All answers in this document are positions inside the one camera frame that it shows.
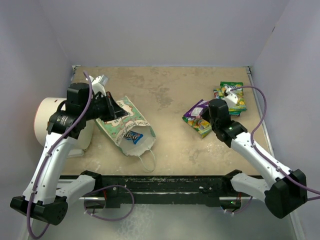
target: white wall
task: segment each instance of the white wall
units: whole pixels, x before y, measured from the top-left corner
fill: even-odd
[[[40,0],[71,63],[251,66],[289,0]]]
[[[65,96],[72,74],[37,0],[0,0],[0,239],[17,239],[20,213],[9,207],[22,194],[41,154],[33,121],[41,100]]]
[[[320,190],[320,1],[291,0],[253,66],[266,95],[275,156]],[[298,209],[307,239],[320,235],[320,201]]]

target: paper bag handle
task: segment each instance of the paper bag handle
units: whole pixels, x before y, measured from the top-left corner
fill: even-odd
[[[142,160],[142,158],[140,156],[137,156],[141,163],[142,163],[142,166],[144,167],[144,169],[149,172],[149,173],[152,173],[155,169],[156,169],[156,156],[154,155],[153,151],[149,148],[149,151],[152,153],[152,156],[153,156],[153,164],[154,164],[154,167],[152,170],[150,170],[144,163],[144,161]]]

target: beige table surface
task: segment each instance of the beige table surface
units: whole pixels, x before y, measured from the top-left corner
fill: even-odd
[[[79,67],[74,82],[84,82],[83,71],[97,77],[106,75],[106,90],[115,100],[128,96],[156,134],[152,150],[156,169],[146,173],[137,157],[124,156],[114,143],[94,126],[90,146],[84,156],[68,158],[62,175],[79,175],[84,170],[102,175],[225,175],[235,169],[248,175],[258,172],[237,152],[220,142],[211,132],[205,138],[183,120],[182,116],[200,99],[211,100],[213,88],[221,81],[250,81],[244,67]],[[233,117],[249,131],[260,117],[253,92],[244,89],[248,110]],[[263,129],[255,140],[268,149]],[[144,162],[152,168],[152,155],[145,152]]]

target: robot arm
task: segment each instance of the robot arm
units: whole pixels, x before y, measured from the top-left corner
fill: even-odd
[[[64,102],[65,110],[61,110],[61,105],[50,117],[47,127],[48,134],[38,166],[22,196],[12,198],[11,208],[26,215],[31,195],[34,195],[30,216],[49,224],[58,225],[64,219],[68,205],[73,204],[83,195],[102,187],[102,176],[100,174],[85,171],[72,183],[57,189],[68,153],[77,143],[79,134],[85,128],[86,122],[97,118],[107,122],[128,114],[117,105],[110,92],[105,92],[103,84],[107,80],[105,76],[99,76],[93,81],[90,79],[94,97],[88,110],[75,128],[59,142],[48,156],[48,150],[78,119],[87,104],[89,96],[93,94],[89,91],[87,83],[73,83],[67,89],[67,98]],[[46,157],[48,157],[47,162],[41,171],[41,166]],[[36,192],[34,192],[34,183],[40,171],[40,179]]]
[[[239,122],[231,120],[229,108],[236,102],[236,95],[230,93],[223,99],[213,99],[202,114],[210,123],[217,138],[229,148],[242,155],[262,176],[257,179],[239,170],[225,176],[226,185],[231,191],[246,193],[265,202],[268,209],[278,218],[283,218],[307,202],[307,191],[289,181],[277,167],[267,162],[253,148],[251,134]],[[286,174],[302,185],[306,185],[306,176],[301,170],[292,171],[283,165],[258,143],[254,143],[266,157],[280,167]]]

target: green patterned paper bag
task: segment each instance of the green patterned paper bag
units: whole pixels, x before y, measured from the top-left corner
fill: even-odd
[[[155,156],[151,151],[151,147],[156,141],[156,135],[152,129],[150,123],[144,118],[141,112],[136,108],[136,106],[129,100],[127,96],[124,96],[116,103],[128,112],[127,116],[119,118],[117,120],[103,122],[97,119],[95,122],[99,129],[107,134],[115,145],[126,156],[136,156],[138,157],[143,167],[148,172],[153,172],[156,167]],[[126,139],[127,133],[133,131],[138,134],[142,134],[143,137],[139,139],[136,143],[132,139]],[[148,169],[141,159],[141,155],[145,151],[151,151],[154,158],[154,168],[152,170]]]

